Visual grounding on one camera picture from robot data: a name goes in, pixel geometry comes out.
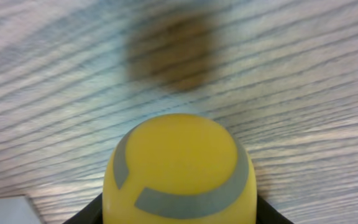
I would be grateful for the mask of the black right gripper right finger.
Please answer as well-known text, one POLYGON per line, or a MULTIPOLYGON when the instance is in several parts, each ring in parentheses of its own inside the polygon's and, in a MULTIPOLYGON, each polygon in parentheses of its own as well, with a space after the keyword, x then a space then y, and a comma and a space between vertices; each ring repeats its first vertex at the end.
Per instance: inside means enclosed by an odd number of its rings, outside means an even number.
POLYGON ((256 224, 293 224, 260 195, 257 196, 256 224))

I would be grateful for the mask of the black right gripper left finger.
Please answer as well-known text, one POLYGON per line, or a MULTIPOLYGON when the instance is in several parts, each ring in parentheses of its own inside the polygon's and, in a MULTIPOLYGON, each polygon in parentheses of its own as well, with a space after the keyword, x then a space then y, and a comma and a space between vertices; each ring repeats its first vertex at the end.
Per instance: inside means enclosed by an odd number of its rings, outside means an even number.
POLYGON ((63 224, 103 224, 102 194, 63 224))

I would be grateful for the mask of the white box pink interior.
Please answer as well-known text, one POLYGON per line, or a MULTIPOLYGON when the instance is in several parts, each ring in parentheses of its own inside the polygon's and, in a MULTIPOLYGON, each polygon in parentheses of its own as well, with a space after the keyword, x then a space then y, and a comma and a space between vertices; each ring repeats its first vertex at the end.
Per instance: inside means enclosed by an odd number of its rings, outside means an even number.
POLYGON ((0 198, 0 224, 45 224, 29 197, 0 198))

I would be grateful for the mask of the yellow one-eyed ball toy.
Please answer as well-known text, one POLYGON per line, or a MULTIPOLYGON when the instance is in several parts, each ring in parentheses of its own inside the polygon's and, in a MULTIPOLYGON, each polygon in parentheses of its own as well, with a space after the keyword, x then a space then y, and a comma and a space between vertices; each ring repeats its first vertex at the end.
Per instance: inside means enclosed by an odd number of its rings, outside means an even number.
POLYGON ((131 129, 103 184, 105 223, 239 223, 257 219, 247 151, 220 124, 192 114, 158 116, 131 129))

